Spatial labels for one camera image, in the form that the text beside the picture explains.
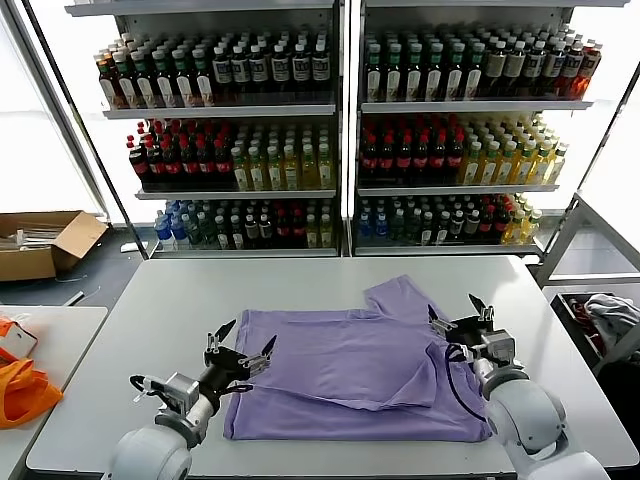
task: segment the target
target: orange bag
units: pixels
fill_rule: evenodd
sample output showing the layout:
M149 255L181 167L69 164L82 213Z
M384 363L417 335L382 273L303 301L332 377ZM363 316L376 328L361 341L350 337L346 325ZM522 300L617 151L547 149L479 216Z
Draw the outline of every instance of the orange bag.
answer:
M49 384L44 372L25 358L0 367L0 429L27 423L49 410L62 392Z

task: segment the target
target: shelf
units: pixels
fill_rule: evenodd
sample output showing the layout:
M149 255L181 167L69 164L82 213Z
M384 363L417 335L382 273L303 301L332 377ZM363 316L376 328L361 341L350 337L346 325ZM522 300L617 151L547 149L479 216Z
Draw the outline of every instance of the shelf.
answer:
M442 187L358 187L361 197L404 195L482 195L485 193L553 192L558 185L451 185Z
M388 7L623 7L629 0L366 0L368 8Z
M537 245L442 245L439 247L356 247L356 256L399 257L411 255L541 255Z
M337 257L335 248L297 248L263 250L155 250L151 258L298 258Z
M518 112L534 110L586 110L593 102L570 100L478 100L469 102L363 103L362 113Z
M332 0L82 0L64 7L72 17L247 10L328 9Z
M324 105L256 105L238 107L196 107L196 108L136 108L106 110L102 112L109 120L148 118L241 118L241 117L293 117L327 116L336 111L335 104Z
M334 198L335 190L269 190L262 192L145 192L136 193L138 200L250 200L286 198Z

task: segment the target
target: t-shirt sleeve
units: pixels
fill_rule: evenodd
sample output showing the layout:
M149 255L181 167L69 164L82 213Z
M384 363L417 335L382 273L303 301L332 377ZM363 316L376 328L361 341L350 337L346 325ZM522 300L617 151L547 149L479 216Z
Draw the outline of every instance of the t-shirt sleeve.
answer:
M425 322L429 320L428 305L431 304L440 318L447 318L408 275L369 288L364 296L371 310L387 317Z

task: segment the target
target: purple t-shirt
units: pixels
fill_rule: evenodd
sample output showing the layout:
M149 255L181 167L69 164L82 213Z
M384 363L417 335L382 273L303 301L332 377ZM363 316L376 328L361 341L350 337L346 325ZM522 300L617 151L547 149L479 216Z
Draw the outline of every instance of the purple t-shirt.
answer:
M369 310L243 312L236 349L253 354L278 335L254 389L234 394L224 436L235 440L445 440L477 442L489 427L451 392L447 342L428 324L408 276L365 291ZM451 364L456 390L483 414L469 367Z

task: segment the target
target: cardboard box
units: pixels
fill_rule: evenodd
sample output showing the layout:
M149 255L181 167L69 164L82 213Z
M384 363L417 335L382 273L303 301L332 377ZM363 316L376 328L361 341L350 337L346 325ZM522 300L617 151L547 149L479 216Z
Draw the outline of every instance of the cardboard box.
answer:
M0 281L55 277L70 270L89 252L107 226L82 211L0 214L0 236L20 228L46 224L63 227L53 246L31 250L0 251Z

